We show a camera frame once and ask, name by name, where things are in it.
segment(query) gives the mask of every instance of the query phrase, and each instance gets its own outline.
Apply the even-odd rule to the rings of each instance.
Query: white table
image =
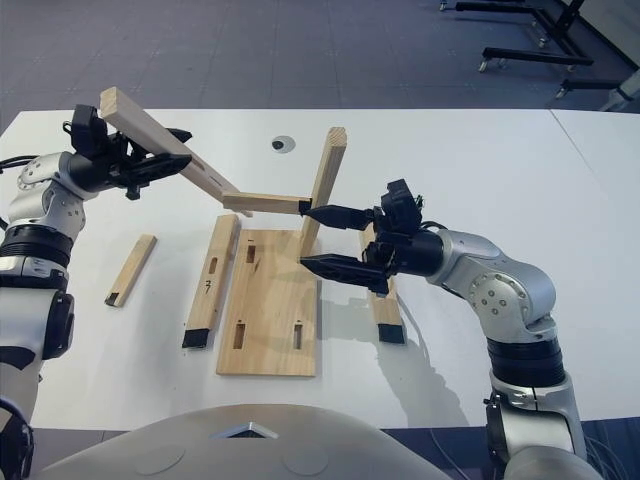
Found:
[[[639,149],[637,139],[626,149],[628,138],[611,138],[617,128],[637,135],[640,117],[517,110],[151,114],[192,131],[191,148],[241,190],[292,195],[311,191],[327,129],[346,127],[349,147],[332,203],[378,204],[387,182],[404,177],[425,196],[425,218],[484,235],[544,269],[558,291],[554,316],[582,418],[640,414],[640,227],[637,203],[627,201],[637,200],[640,180],[628,173],[631,167],[637,173],[632,157]],[[69,149],[60,124],[70,118],[71,112],[20,114],[0,139],[1,157]],[[293,136],[297,148],[273,153],[277,135]],[[589,162],[586,147],[574,145],[587,140],[598,147]],[[0,176],[5,215],[14,179],[12,172]],[[317,377],[222,377],[215,374],[219,328],[213,350],[181,348],[221,206],[176,176],[144,189],[137,202],[120,190],[105,192],[86,204],[86,213],[70,265],[74,342],[43,368],[34,426],[128,430],[204,407],[266,402],[322,406],[378,427],[485,423],[485,339],[456,297],[399,276],[409,338],[401,347],[377,341],[362,288],[323,282]],[[272,214],[242,222],[301,225]],[[126,307],[109,308],[105,295],[141,233],[158,237],[156,249]],[[323,252],[358,253],[354,232],[322,228],[319,239]]]

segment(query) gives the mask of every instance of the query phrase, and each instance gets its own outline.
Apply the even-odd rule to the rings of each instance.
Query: black metal frame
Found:
[[[569,65],[573,68],[575,65],[591,65],[593,59],[590,58],[569,36],[568,30],[573,22],[580,16],[580,7],[584,0],[573,0],[571,4],[565,7],[564,11],[554,21],[549,12],[544,8],[520,6],[520,5],[502,5],[492,3],[479,2],[458,2],[456,10],[474,11],[474,12],[501,12],[501,13],[525,13],[532,15],[535,21],[545,30],[548,38],[541,38],[539,46],[543,48],[549,39],[553,40],[564,54],[548,53],[535,50],[513,50],[509,48],[486,47],[482,52],[483,62],[480,65],[480,71],[483,72],[487,63],[494,59],[513,59],[523,60],[527,62],[555,63],[561,65]]]
[[[622,82],[617,80],[572,80],[565,78],[556,93],[556,98],[562,98],[573,90],[613,90]]]
[[[524,3],[525,0],[486,0],[489,2],[509,2],[509,3]],[[447,0],[440,0],[440,11],[442,12],[447,8]]]

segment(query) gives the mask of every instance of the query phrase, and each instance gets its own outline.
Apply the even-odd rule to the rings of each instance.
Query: gray carpet floor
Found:
[[[0,1],[0,131],[21,110],[96,104],[112,85],[148,108],[591,110],[606,92],[552,101],[565,77],[632,72],[575,25],[592,67],[479,73],[485,46],[537,48],[531,19],[439,12],[438,0]]]

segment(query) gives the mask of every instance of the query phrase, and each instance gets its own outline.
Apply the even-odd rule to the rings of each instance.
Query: black rubber tip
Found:
[[[378,324],[378,339],[385,343],[404,345],[404,327],[402,325]]]
[[[110,293],[109,296],[105,298],[104,303],[109,305],[110,307],[115,306],[116,300],[118,299],[118,295],[120,294],[117,292]]]
[[[198,328],[197,330],[187,330],[184,332],[182,348],[204,348],[207,346],[209,338],[208,328]]]

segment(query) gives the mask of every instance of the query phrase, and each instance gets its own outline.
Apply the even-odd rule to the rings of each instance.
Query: wooden panel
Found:
[[[300,215],[300,207],[311,204],[309,197],[287,195],[267,195],[262,193],[225,193],[222,197],[224,208],[229,210],[249,210],[253,212],[291,213]]]
[[[238,227],[236,215],[222,215],[216,220],[209,249],[204,259],[182,348],[207,346],[209,330],[222,310],[225,280],[233,254],[233,241]]]
[[[180,173],[219,202],[222,202],[223,193],[238,191],[226,178],[116,87],[100,94],[100,114],[107,123],[154,155],[191,155],[191,162]]]
[[[140,235],[104,303],[111,307],[122,307],[124,305],[156,241],[157,239],[153,235]]]
[[[360,232],[360,245],[364,250],[370,242],[375,240],[373,225]],[[373,292],[369,294],[369,305],[373,312],[373,320],[378,325],[378,337],[381,342],[405,343],[404,323],[400,316],[396,282],[389,278],[389,293],[386,297],[378,297]]]
[[[241,230],[217,372],[315,375],[315,276],[300,232]]]
[[[342,127],[332,127],[324,142],[324,150],[320,158],[318,173],[311,193],[311,208],[326,205],[333,189],[333,184],[338,176],[340,163],[344,151],[347,149],[347,132]],[[304,217],[302,225],[302,241],[300,244],[300,256],[306,257],[311,253],[313,244],[318,236],[320,224],[311,217]]]

